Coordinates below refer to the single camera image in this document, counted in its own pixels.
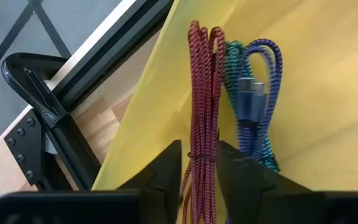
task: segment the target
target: gray floor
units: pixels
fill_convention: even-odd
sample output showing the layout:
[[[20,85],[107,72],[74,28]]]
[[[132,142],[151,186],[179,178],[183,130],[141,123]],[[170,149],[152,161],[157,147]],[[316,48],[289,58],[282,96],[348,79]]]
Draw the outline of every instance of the gray floor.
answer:
[[[119,1],[44,0],[42,7],[73,54]],[[0,44],[26,5],[26,0],[0,0]],[[60,55],[35,13],[4,57],[14,52]],[[26,105],[27,103],[8,87],[0,72],[0,135]]]

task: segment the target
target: yellow board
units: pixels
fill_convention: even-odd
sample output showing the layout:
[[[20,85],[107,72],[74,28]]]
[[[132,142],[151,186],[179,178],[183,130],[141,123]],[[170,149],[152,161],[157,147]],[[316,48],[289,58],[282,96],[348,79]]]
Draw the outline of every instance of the yellow board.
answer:
[[[227,40],[280,46],[283,80],[269,133],[282,174],[312,189],[358,190],[358,0],[175,1],[94,189],[120,186],[174,139],[188,152],[193,19],[221,26]],[[262,61],[252,64],[264,76]],[[225,92],[219,126],[221,139],[236,145]]]

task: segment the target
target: bolt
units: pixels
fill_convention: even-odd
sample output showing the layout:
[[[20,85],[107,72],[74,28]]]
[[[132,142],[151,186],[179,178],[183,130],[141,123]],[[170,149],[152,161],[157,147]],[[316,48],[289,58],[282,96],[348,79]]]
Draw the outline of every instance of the bolt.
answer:
[[[33,118],[29,118],[29,119],[27,119],[27,124],[28,124],[30,127],[33,127],[33,126],[34,126],[34,124],[35,124],[34,119],[33,119]]]
[[[32,173],[31,170],[28,170],[26,173],[25,173],[25,176],[28,178],[28,179],[31,179],[34,175]]]
[[[11,146],[14,146],[16,144],[16,141],[15,141],[15,139],[10,138],[7,140],[7,143],[10,144]]]
[[[19,129],[17,130],[17,133],[18,133],[20,136],[24,136],[24,129],[19,128]]]
[[[18,162],[23,162],[24,161],[24,156],[22,154],[19,154],[17,157],[16,157],[17,161]]]

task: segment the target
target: red braided cable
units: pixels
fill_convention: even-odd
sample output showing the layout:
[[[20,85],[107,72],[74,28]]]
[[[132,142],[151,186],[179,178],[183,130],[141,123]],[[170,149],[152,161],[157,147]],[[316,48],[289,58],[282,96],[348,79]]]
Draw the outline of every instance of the red braided cable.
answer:
[[[191,201],[191,223],[216,223],[215,205],[215,157],[218,135],[219,98],[226,43],[223,31],[215,27],[210,33],[200,29],[193,21],[188,32],[191,60],[191,161],[185,172],[180,194],[191,173],[191,185],[185,198],[183,224],[186,223],[187,203]],[[213,47],[217,42],[215,65]]]

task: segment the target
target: black plastic mount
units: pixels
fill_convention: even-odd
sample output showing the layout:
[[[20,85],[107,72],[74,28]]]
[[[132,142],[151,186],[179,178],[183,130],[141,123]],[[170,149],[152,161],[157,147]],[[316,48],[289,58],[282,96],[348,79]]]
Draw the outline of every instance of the black plastic mount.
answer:
[[[233,224],[358,224],[358,192],[314,192],[219,141],[216,167]]]
[[[5,137],[30,184],[39,190],[68,187],[65,176],[57,171],[54,156],[44,151],[50,140],[77,187],[91,189],[100,163],[70,112],[161,28],[172,2],[134,2],[52,91],[45,80],[50,80],[67,59],[27,53],[5,59],[1,68],[5,81],[33,107]],[[37,127],[27,124],[29,118]]]
[[[176,140],[115,191],[18,192],[3,196],[0,224],[174,224],[180,179],[181,142]]]

